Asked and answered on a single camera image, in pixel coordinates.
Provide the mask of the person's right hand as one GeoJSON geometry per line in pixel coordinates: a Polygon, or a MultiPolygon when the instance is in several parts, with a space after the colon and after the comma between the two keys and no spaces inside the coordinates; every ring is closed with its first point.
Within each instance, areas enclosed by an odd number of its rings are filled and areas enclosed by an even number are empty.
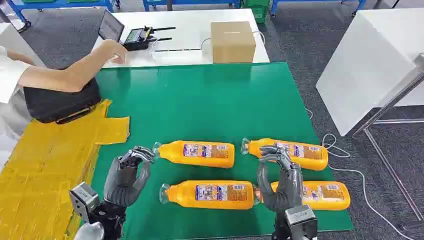
{"type": "Polygon", "coordinates": [[[107,39],[104,41],[108,50],[111,52],[111,61],[116,64],[124,64],[127,57],[127,49],[119,42],[107,39]]]}

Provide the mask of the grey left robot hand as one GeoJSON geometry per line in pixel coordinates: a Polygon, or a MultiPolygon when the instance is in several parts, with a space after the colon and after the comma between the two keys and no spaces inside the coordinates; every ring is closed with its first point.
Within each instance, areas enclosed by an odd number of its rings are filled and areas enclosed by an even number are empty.
{"type": "Polygon", "coordinates": [[[135,146],[116,157],[104,183],[104,200],[122,207],[133,205],[150,177],[154,157],[151,149],[142,146],[135,146]]]}

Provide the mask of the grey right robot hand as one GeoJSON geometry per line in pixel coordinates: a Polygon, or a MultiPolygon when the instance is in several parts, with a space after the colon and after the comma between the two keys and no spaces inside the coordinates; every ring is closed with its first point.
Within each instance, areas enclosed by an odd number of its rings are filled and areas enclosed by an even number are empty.
{"type": "Polygon", "coordinates": [[[259,148],[259,166],[256,180],[264,205],[272,212],[284,212],[302,205],[302,175],[300,166],[290,158],[287,148],[265,145],[259,148]],[[279,165],[279,179],[276,190],[268,180],[266,163],[276,161],[279,165]]]}

